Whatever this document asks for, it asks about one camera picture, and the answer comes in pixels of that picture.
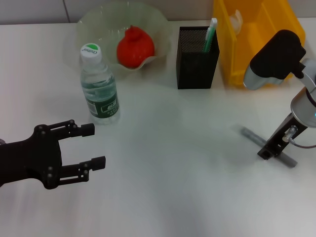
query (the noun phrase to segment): toothbrush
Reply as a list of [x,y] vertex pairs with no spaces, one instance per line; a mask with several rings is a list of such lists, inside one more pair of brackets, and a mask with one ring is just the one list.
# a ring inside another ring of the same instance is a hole
[[210,26],[207,28],[206,36],[205,36],[205,44],[203,47],[203,52],[207,53],[209,47],[212,43],[213,36],[215,34],[215,29],[217,27],[217,19],[212,18]]

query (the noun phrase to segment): bottle cap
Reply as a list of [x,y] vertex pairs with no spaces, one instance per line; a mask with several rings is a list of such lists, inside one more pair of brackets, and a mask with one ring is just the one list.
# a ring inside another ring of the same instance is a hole
[[87,43],[80,50],[83,63],[98,64],[102,61],[101,48],[95,43]]

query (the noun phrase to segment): bottle label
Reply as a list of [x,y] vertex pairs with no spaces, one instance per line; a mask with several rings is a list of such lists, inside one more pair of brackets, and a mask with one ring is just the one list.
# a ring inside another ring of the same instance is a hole
[[87,100],[91,114],[97,118],[105,119],[113,116],[119,110],[118,96],[115,93],[110,99],[102,102]]

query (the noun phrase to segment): yellow bin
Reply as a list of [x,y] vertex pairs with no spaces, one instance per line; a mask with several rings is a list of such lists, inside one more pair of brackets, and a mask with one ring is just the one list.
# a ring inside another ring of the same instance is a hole
[[[243,25],[236,36],[229,16],[239,10]],[[282,29],[295,32],[302,45],[305,32],[287,0],[214,0],[213,17],[225,83],[242,86],[252,57]]]

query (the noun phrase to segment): plastic bottle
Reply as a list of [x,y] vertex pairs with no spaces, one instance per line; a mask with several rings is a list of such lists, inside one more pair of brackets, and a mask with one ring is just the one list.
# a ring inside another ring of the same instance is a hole
[[119,101],[113,73],[102,60],[97,44],[88,43],[80,50],[81,86],[88,108],[98,124],[111,124],[119,119]]

